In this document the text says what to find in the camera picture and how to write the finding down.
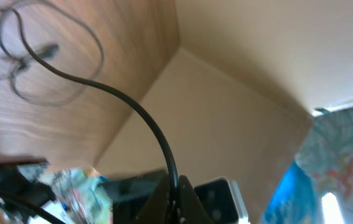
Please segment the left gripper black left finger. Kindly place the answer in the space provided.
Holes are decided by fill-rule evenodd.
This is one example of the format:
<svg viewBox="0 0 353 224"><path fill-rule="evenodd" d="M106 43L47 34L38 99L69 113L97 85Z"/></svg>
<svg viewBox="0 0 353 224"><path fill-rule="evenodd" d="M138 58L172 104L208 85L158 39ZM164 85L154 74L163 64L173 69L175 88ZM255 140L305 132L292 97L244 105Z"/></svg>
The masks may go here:
<svg viewBox="0 0 353 224"><path fill-rule="evenodd" d="M169 192L169 177L165 176L137 214L133 224L166 224L169 211Z"/></svg>

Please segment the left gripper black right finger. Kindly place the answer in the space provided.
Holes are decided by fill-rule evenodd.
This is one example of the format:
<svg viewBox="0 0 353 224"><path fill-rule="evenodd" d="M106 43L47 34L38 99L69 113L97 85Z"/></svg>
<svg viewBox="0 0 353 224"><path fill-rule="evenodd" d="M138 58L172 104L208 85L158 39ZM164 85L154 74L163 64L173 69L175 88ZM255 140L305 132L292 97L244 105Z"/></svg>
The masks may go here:
<svg viewBox="0 0 353 224"><path fill-rule="evenodd" d="M186 176L179 177L179 185L179 223L214 224Z"/></svg>

